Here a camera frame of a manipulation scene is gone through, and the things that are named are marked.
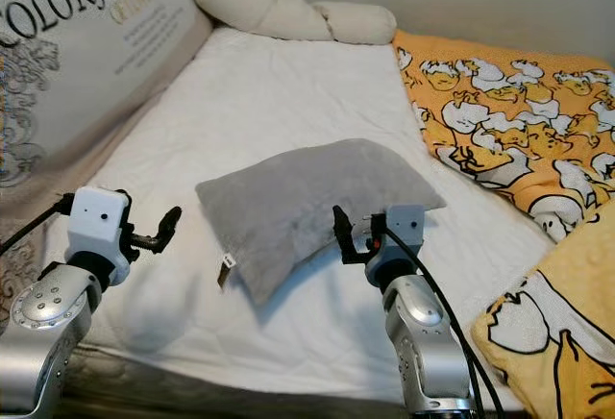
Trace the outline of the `yellow egg cartoon blanket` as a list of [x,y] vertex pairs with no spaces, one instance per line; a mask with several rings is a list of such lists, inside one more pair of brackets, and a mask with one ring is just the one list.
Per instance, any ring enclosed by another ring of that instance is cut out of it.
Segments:
[[615,67],[397,32],[423,141],[553,241],[483,292],[479,352],[537,419],[615,419]]

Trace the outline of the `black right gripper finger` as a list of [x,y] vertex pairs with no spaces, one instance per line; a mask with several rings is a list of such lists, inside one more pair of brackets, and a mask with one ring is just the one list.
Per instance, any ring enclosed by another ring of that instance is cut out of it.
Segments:
[[353,235],[353,225],[347,213],[341,207],[332,208],[333,233],[335,242],[341,252],[341,261],[347,264],[365,262],[366,253],[358,252],[355,246],[355,236]]

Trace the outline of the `cream plush bolster cushion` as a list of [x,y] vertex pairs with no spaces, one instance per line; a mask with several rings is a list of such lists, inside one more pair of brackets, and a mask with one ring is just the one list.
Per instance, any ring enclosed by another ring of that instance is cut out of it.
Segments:
[[289,40],[333,41],[325,16],[307,0],[194,0],[238,31]]
[[315,2],[335,41],[344,44],[390,44],[397,19],[386,7],[369,3]]

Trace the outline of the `grey plush pillow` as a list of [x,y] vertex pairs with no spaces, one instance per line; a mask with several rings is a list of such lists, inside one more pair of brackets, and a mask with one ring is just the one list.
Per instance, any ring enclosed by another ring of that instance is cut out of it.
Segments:
[[407,160],[364,138],[284,152],[194,190],[256,308],[296,266],[334,246],[333,207],[342,208],[358,232],[369,229],[364,215],[391,205],[447,207]]

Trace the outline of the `white quilted mattress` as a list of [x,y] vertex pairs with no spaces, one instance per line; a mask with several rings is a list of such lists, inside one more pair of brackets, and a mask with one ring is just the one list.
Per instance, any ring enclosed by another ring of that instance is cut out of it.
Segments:
[[406,419],[381,294],[334,249],[300,265],[262,306],[223,252],[196,186],[295,148],[366,138],[445,199],[421,257],[462,324],[553,243],[508,201],[428,155],[395,51],[285,41],[233,29],[135,123],[92,185],[124,189],[149,234],[184,210],[165,252],[106,291],[67,375],[61,413],[110,418]]

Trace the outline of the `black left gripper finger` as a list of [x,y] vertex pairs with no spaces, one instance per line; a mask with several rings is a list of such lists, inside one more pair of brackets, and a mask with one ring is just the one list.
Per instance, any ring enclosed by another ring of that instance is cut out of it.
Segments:
[[167,244],[171,242],[173,234],[176,233],[176,227],[179,225],[181,217],[181,207],[173,207],[163,216],[159,222],[157,234],[154,235],[155,251],[163,251]]

